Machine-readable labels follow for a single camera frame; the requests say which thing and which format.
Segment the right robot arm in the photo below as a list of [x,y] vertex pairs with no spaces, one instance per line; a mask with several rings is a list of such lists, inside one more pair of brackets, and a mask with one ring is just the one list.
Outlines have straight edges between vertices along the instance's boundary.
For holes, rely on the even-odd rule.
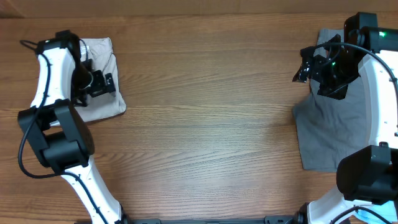
[[336,184],[284,222],[396,222],[397,31],[359,12],[300,55],[294,81],[311,88],[293,110],[302,164],[334,171]]

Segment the beige shorts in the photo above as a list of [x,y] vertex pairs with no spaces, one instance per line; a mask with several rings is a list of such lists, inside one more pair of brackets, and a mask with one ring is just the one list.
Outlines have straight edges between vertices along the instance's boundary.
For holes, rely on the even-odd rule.
[[118,67],[109,37],[79,39],[70,34],[46,40],[43,55],[50,62],[49,91],[44,105],[69,100],[85,122],[126,111],[119,91]]

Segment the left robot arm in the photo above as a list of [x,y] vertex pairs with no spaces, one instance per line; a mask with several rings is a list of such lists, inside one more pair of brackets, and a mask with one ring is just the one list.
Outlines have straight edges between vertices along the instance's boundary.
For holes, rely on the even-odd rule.
[[33,179],[65,179],[92,223],[131,223],[96,168],[94,140],[77,111],[116,96],[116,78],[95,67],[85,41],[69,30],[38,43],[20,43],[34,51],[40,64],[34,99],[17,116],[23,132],[20,170]]

